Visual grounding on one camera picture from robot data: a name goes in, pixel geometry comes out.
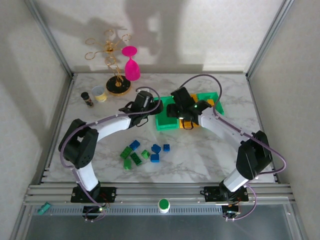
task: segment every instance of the paper cup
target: paper cup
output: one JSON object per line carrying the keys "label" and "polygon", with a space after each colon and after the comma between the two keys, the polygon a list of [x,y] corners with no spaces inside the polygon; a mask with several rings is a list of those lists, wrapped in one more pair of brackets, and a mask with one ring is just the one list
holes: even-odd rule
{"label": "paper cup", "polygon": [[107,100],[107,95],[103,86],[95,86],[94,88],[92,88],[92,95],[94,96],[95,100],[100,103]]}

